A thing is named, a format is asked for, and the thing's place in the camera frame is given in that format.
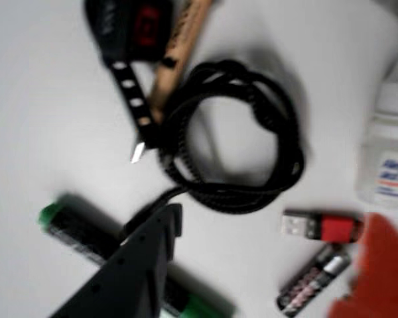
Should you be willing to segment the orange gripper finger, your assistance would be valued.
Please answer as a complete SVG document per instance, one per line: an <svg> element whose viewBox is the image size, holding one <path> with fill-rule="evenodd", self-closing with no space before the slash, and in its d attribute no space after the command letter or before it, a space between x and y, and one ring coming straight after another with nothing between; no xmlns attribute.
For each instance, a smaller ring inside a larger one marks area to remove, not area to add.
<svg viewBox="0 0 398 318"><path fill-rule="evenodd" d="M398 317L398 229L383 215L366 217L358 276L329 317Z"/></svg>

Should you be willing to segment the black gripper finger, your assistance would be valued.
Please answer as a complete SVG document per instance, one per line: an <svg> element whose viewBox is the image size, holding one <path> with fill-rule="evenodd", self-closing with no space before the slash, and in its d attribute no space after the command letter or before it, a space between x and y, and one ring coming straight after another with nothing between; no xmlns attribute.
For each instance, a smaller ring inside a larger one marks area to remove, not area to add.
<svg viewBox="0 0 398 318"><path fill-rule="evenodd" d="M125 228L125 241L53 317L160 315L168 264L182 234L182 206L142 212Z"/></svg>

